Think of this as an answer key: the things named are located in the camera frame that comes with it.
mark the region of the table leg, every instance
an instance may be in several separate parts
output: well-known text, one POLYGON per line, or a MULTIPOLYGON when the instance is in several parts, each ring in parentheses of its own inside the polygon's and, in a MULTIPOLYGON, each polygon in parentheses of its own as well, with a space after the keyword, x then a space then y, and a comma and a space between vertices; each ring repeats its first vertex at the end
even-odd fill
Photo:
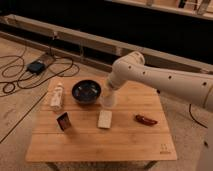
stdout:
POLYGON ((149 169, 151 169, 152 166, 154 166, 156 163, 157 163, 157 161, 150 161, 149 163, 147 163, 147 164, 143 167, 143 169, 144 169, 144 170, 149 170, 149 169))
POLYGON ((53 171, 60 171, 57 165, 53 162, 46 162, 47 166, 49 166, 53 171))

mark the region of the concrete floor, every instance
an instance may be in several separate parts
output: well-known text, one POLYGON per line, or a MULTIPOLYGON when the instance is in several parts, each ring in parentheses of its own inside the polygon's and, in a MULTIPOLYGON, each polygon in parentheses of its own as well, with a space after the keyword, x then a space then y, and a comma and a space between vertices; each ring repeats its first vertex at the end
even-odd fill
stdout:
MULTIPOLYGON (((0 38, 0 56, 21 54, 23 45, 0 38)), ((36 59, 41 51, 28 48, 24 55, 26 63, 36 59)), ((5 62, 0 57, 0 66, 5 62)), ((81 71, 78 76, 105 76, 107 73, 79 64, 81 71)), ((33 90, 22 90, 9 97, 0 98, 0 139, 18 122, 39 97, 47 90, 48 82, 33 90)), ((188 114, 188 103, 161 93, 160 99, 164 108, 176 151, 177 161, 158 162, 151 171, 194 171, 199 159, 200 150, 206 130, 195 124, 188 114)), ((26 163, 25 154, 30 143, 31 133, 36 122, 38 104, 16 129, 0 144, 0 170, 2 171, 31 171, 50 170, 43 163, 26 163)), ((210 113, 193 106, 195 117, 207 124, 212 117, 210 113)), ((58 163, 61 170, 90 171, 90 170, 141 170, 143 162, 119 163, 58 163)))

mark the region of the dark panel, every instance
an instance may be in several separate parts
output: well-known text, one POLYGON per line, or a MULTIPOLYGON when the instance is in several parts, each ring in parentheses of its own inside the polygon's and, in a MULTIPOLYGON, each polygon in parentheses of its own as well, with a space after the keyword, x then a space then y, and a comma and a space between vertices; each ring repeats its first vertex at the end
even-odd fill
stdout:
POLYGON ((13 0, 15 14, 213 64, 213 22, 104 0, 13 0))

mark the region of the red chili pepper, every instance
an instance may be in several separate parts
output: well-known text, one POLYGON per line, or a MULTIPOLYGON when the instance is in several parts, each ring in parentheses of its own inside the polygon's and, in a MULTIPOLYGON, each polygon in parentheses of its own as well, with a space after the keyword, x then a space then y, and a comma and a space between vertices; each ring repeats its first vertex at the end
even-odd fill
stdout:
POLYGON ((158 121, 155 121, 142 115, 135 115, 135 120, 147 126, 153 126, 158 123, 158 121))

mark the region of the dark bowl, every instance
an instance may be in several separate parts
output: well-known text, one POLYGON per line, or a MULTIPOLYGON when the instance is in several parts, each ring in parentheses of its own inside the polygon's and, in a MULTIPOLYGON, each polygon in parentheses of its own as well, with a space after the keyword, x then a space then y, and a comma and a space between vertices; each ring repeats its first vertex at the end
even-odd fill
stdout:
POLYGON ((72 96, 79 104, 93 104, 101 94, 101 86, 93 80, 82 80, 72 88, 72 96))

